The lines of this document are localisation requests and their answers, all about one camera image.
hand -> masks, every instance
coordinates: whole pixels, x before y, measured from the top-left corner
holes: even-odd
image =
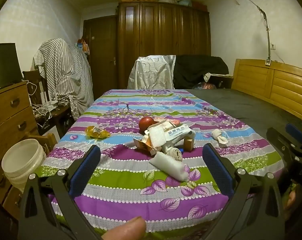
[[[142,217],[135,217],[124,225],[108,230],[102,238],[104,240],[141,240],[147,230],[146,222]]]

door handle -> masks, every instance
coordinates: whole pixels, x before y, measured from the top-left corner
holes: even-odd
[[[20,99],[19,98],[16,98],[16,99],[10,101],[11,107],[16,107],[16,106],[19,105],[19,103],[20,103]]]
[[[6,177],[5,174],[3,174],[0,179],[0,187],[4,187],[5,184],[6,184]]]
[[[110,60],[110,63],[113,62],[113,65],[116,65],[115,57],[113,57],[112,60]]]
[[[23,121],[21,124],[18,125],[18,130],[23,131],[27,127],[27,122]]]
[[[19,194],[18,199],[17,199],[17,201],[15,202],[15,205],[16,205],[17,207],[19,207],[19,208],[20,208],[21,200],[22,200],[22,197],[21,197],[21,195]]]

drawer handle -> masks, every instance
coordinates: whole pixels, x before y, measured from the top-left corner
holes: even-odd
[[[20,103],[20,99],[16,98],[15,100],[10,101],[11,107],[17,107]]]
[[[26,127],[27,127],[27,122],[26,122],[26,121],[23,121],[22,124],[19,124],[19,125],[18,125],[18,130],[19,130],[19,131],[23,131],[24,129],[26,129]]]
[[[19,198],[18,198],[18,200],[15,202],[15,205],[17,206],[17,207],[20,207],[20,204],[21,204],[21,195],[19,194]]]
[[[0,180],[0,187],[4,187],[6,184],[6,177],[5,174],[2,175],[2,178]]]

wooden headboard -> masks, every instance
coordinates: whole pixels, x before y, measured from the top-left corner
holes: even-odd
[[[232,89],[255,96],[302,119],[302,68],[265,60],[237,59]]]

screw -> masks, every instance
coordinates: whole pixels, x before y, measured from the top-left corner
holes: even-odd
[[[66,174],[66,170],[64,170],[64,169],[58,170],[57,174],[59,176],[63,176],[64,174]]]
[[[245,174],[245,169],[238,168],[238,174],[244,175]]]
[[[269,179],[273,179],[273,178],[274,178],[274,175],[273,175],[273,173],[271,173],[271,172],[268,172],[268,177],[269,177]]]
[[[36,175],[34,174],[34,173],[31,173],[30,175],[29,175],[29,179],[34,179],[36,177]]]

